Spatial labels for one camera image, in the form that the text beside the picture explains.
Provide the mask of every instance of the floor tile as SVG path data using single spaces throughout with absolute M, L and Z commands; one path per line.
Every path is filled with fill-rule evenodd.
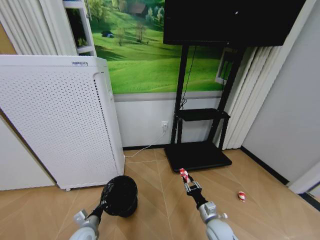
M 154 153 L 157 161 L 167 160 L 167 156 L 164 148 L 155 148 Z
M 133 156 L 138 151 L 139 150 L 124 151 L 124 155 L 127 156 L 125 158 L 125 162 L 126 163 L 137 163 L 137 162 L 150 162 L 150 161 L 156 160 L 155 151 L 153 149 L 142 150 L 134 157 L 130 157 L 130 156 Z
M 319 230 L 320 213 L 256 164 L 241 150 L 225 154 L 233 161 L 229 170 L 244 190 L 288 237 Z
M 77 191 L 39 187 L 0 211 L 0 239 L 55 240 Z
M 126 151 L 132 155 L 137 150 Z M 202 195 L 213 201 L 240 240 L 320 239 L 320 213 L 241 150 L 227 150 L 233 164 L 191 171 Z M 138 187 L 130 217 L 102 214 L 100 238 L 108 240 L 207 240 L 206 226 L 164 150 L 147 149 L 126 158 L 124 173 Z M 90 213 L 103 187 L 65 192 L 57 187 L 0 191 L 1 240 L 67 240 L 78 229 L 75 213 Z M 238 191 L 246 193 L 243 203 Z

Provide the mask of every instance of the wall mural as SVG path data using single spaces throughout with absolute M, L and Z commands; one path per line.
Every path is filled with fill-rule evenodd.
M 181 46 L 163 44 L 165 1 L 89 0 L 88 3 L 96 54 L 108 61 L 113 92 L 175 92 Z M 222 51 L 222 48 L 196 48 L 188 91 L 222 89 L 215 82 Z M 186 78 L 193 52 L 194 46 L 189 48 Z

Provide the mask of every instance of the power outlet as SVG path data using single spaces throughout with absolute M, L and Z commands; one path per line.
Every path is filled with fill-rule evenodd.
M 168 129 L 168 121 L 161 121 L 161 127 L 163 131 L 166 132 Z

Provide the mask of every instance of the small red object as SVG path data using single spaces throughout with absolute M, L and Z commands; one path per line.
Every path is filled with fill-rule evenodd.
M 180 168 L 180 175 L 187 183 L 190 183 L 188 172 L 184 168 Z
M 239 191 L 238 198 L 240 199 L 241 202 L 244 203 L 246 201 L 246 194 L 243 191 Z

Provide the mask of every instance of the shelf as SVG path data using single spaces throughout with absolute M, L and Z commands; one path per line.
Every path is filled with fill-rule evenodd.
M 88 53 L 94 50 L 93 46 L 81 46 L 76 49 L 78 54 Z
M 63 0 L 62 2 L 63 2 L 63 6 L 66 9 L 82 9 L 85 7 L 81 0 L 80 1 Z
M 228 119 L 230 116 L 225 111 L 218 111 L 215 108 L 203 108 L 203 109 L 186 109 L 179 110 L 177 113 L 179 118 L 184 121 L 200 121 L 200 120 L 211 120 L 211 119 Z
M 232 161 L 210 142 L 186 142 L 170 144 L 164 148 L 174 172 L 228 166 Z

